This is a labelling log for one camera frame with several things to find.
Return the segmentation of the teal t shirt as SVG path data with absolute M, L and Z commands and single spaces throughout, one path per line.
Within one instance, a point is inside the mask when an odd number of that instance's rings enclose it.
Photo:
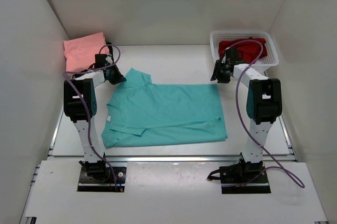
M 101 134 L 106 148 L 225 141 L 227 131 L 215 84 L 154 84 L 131 68 L 107 103 Z

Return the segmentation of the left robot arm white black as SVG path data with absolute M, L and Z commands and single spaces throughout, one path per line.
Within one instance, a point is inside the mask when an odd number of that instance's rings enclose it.
M 99 182 L 115 178 L 106 160 L 95 128 L 97 100 L 95 88 L 105 82 L 112 85 L 126 81 L 112 53 L 96 54 L 95 63 L 82 72 L 65 72 L 63 84 L 64 114 L 74 124 L 82 144 L 84 159 L 80 161 L 88 176 Z

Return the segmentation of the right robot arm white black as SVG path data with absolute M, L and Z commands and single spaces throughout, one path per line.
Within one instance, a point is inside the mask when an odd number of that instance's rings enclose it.
M 236 165 L 236 177 L 242 182 L 250 181 L 263 169 L 263 151 L 268 133 L 282 113 L 281 82 L 259 73 L 243 60 L 243 53 L 236 48 L 227 48 L 215 62 L 211 81 L 227 84 L 237 79 L 235 103 L 239 108 L 239 85 L 247 87 L 246 113 L 250 119 L 245 129 L 248 140 Z

